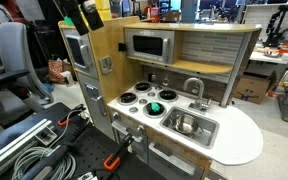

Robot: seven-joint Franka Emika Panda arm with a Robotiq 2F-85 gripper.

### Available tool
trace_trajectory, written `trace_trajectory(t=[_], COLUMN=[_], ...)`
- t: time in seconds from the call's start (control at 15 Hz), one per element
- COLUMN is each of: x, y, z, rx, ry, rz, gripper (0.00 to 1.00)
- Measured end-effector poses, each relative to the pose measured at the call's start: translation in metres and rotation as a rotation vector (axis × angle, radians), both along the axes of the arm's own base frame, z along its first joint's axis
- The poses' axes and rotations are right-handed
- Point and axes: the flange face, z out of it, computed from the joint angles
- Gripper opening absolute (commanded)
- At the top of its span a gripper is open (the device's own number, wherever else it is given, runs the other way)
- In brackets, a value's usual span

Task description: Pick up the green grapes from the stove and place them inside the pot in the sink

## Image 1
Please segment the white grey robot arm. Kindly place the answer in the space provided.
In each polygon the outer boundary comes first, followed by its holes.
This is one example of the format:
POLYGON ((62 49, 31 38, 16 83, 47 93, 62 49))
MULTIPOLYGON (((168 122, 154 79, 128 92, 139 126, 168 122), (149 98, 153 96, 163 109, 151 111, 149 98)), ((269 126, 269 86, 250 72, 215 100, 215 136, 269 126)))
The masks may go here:
POLYGON ((80 35, 104 26, 95 0, 60 0, 60 3, 80 35))

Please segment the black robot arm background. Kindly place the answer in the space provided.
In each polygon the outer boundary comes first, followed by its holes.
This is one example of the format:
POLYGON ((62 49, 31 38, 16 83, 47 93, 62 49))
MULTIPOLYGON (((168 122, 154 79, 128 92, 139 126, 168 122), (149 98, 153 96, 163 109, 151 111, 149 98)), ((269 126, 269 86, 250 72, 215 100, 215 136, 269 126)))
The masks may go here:
POLYGON ((281 24, 284 20, 286 12, 288 11, 288 4, 280 5, 278 7, 278 12, 274 13, 266 29, 267 40, 263 43, 265 47, 275 47, 279 46, 279 41, 284 40, 283 34, 288 31, 288 28, 280 32, 281 24))

